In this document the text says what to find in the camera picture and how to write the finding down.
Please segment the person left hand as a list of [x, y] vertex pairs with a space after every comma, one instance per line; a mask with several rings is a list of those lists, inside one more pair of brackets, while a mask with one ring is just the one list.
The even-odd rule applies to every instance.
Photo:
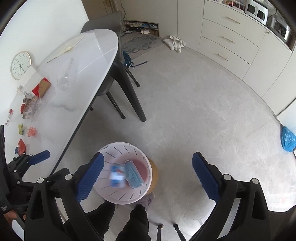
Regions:
[[4, 217], [5, 217], [6, 221], [8, 222], [8, 224], [10, 226], [12, 226], [13, 220], [18, 218], [18, 214], [14, 210], [11, 210], [11, 211], [5, 213]]

